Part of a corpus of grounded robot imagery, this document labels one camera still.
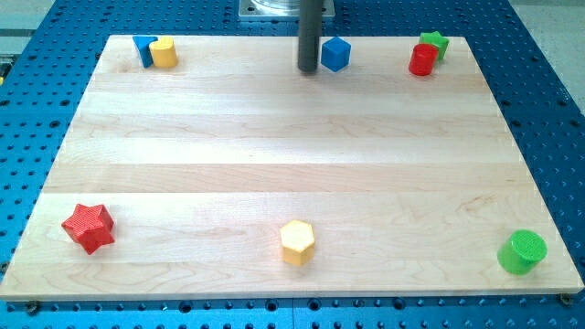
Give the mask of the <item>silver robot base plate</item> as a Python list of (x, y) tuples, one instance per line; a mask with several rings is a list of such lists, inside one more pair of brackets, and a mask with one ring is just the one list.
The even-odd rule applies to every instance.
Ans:
[(296, 18), (301, 0), (239, 0), (239, 17), (243, 18)]

